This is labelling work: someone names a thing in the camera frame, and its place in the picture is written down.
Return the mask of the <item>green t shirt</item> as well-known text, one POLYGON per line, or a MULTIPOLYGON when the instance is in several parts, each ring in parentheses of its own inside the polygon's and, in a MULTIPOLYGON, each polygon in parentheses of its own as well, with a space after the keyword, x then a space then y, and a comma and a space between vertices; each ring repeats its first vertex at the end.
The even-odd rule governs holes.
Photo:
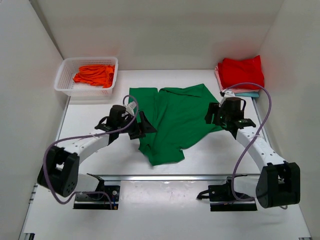
POLYGON ((139 151, 152 166, 184 160, 185 149, 222 129, 205 121, 209 104, 217 100, 204 84, 130 88, 129 94, 136 98, 138 109, 156 129, 139 140, 139 151))

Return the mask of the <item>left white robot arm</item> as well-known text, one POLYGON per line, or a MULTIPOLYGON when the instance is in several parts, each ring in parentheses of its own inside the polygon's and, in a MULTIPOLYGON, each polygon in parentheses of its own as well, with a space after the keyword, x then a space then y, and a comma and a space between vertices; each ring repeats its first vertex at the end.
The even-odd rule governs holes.
POLYGON ((81 137, 68 146, 51 146, 37 183, 65 198, 74 192, 89 194, 93 199, 106 196, 103 179, 90 173, 80 174, 79 166, 93 153, 109 146, 120 134, 128 134, 134 140, 157 131, 144 112, 135 115, 134 108, 134 103, 113 105, 109 115, 98 122, 88 137, 81 137))

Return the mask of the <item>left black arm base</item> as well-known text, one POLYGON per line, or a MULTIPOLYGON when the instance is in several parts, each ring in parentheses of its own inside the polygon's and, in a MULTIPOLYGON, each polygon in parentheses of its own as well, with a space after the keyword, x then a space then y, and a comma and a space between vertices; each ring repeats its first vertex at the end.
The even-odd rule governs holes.
POLYGON ((120 189, 118 182, 108 183, 102 177, 87 173, 81 176, 77 185, 84 193, 76 189, 73 209, 75 210, 118 210, 120 189))

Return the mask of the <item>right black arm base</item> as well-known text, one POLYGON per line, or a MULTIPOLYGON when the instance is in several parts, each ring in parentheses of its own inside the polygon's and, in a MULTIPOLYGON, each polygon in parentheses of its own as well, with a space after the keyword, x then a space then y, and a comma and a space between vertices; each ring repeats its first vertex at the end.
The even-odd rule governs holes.
POLYGON ((211 212, 255 212, 255 200, 239 201, 232 194, 230 175, 200 175, 199 181, 207 181, 207 188, 198 193, 196 200, 208 200, 211 212))

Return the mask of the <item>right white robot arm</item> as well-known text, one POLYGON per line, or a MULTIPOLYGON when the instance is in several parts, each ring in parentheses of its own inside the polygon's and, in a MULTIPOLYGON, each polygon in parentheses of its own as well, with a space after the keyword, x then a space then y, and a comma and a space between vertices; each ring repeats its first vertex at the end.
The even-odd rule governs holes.
POLYGON ((225 97, 221 103, 208 105, 204 120, 228 131, 244 147, 259 169, 259 178, 233 173, 224 187, 229 200, 257 200, 261 207, 296 205, 301 200, 301 170, 295 162, 278 155, 258 133, 256 124, 245 118, 246 101, 225 97))

